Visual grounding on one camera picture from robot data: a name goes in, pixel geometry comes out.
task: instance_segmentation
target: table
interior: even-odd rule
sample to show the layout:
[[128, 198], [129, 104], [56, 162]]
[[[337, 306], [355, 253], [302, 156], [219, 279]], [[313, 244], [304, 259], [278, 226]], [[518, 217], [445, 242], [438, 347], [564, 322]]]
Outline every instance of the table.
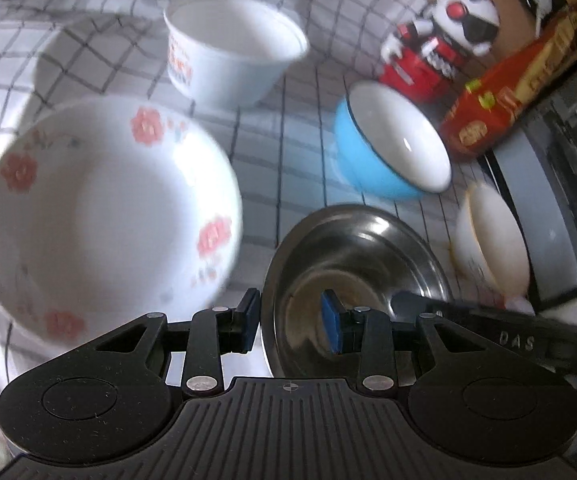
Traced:
[[[91, 94], [137, 95], [199, 121], [232, 161], [244, 202], [244, 239], [217, 303], [236, 305], [246, 288], [261, 288], [291, 227], [318, 208], [344, 202], [398, 215], [430, 243], [456, 297], [492, 301], [489, 290], [456, 274], [449, 257], [458, 203], [471, 181], [486, 178], [477, 164], [455, 166], [453, 184], [441, 196], [398, 204], [357, 192], [337, 168], [336, 104], [347, 86], [374, 73], [390, 23], [409, 20], [425, 0], [265, 0], [302, 23], [313, 49], [259, 106], [233, 112], [206, 110], [171, 85], [161, 19], [168, 1], [0, 0], [0, 156], [22, 124], [56, 105]], [[440, 104], [440, 114], [454, 95]], [[0, 391], [59, 353], [29, 340], [0, 311]], [[268, 374], [259, 338], [247, 356], [222, 362], [227, 384], [234, 375]], [[175, 355], [171, 383], [179, 382], [181, 363]]]

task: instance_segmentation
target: bowl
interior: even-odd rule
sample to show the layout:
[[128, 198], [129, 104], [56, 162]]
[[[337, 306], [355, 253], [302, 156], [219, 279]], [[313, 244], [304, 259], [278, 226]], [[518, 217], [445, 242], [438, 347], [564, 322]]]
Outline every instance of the bowl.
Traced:
[[169, 77], [207, 107], [255, 104], [309, 52], [297, 23], [256, 0], [177, 0], [164, 19]]
[[153, 311], [190, 319], [241, 236], [227, 156], [150, 102], [76, 102], [0, 160], [0, 307], [41, 340], [73, 347]]
[[451, 249], [458, 269], [507, 298], [524, 296], [530, 270], [524, 238], [500, 194], [472, 184], [457, 215]]
[[351, 86], [337, 107], [335, 139], [342, 172], [365, 192], [401, 201], [451, 184], [435, 128], [402, 94], [376, 81]]
[[391, 298], [402, 290], [453, 298], [433, 252], [404, 222], [364, 205], [316, 211], [284, 238], [264, 282], [262, 339], [273, 376], [357, 376], [357, 355], [329, 349], [320, 303], [327, 288], [346, 308], [369, 306], [392, 317]]

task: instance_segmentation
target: pink flower pattern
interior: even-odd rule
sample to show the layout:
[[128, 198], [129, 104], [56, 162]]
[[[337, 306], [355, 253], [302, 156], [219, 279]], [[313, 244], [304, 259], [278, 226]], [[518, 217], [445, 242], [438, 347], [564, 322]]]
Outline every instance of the pink flower pattern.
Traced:
[[51, 310], [44, 314], [48, 335], [65, 341], [76, 339], [85, 329], [84, 319], [71, 312]]
[[198, 253], [204, 258], [213, 254], [217, 248], [228, 243], [231, 239], [231, 219], [217, 217], [213, 222], [206, 224], [200, 230], [198, 238]]
[[26, 193], [38, 176], [38, 163], [27, 153], [23, 155], [11, 153], [6, 158], [6, 165], [0, 170], [0, 174], [10, 191]]
[[146, 146], [162, 142], [164, 138], [160, 113], [155, 108], [140, 106], [136, 116], [130, 120], [130, 127], [135, 140]]

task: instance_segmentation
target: white plate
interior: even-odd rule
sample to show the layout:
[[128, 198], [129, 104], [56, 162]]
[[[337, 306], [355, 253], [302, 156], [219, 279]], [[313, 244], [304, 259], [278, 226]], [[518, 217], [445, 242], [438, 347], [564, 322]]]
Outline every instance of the white plate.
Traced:
[[242, 200], [217, 142], [119, 96], [63, 108], [0, 160], [0, 306], [66, 346], [142, 316], [190, 319], [235, 264]]

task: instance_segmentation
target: toy robot head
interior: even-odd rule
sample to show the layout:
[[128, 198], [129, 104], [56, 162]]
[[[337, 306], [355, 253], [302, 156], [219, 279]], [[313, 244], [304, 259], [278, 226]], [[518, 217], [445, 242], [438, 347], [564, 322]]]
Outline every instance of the toy robot head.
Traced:
[[491, 0], [437, 0], [433, 20], [446, 34], [476, 56], [483, 56], [500, 29]]

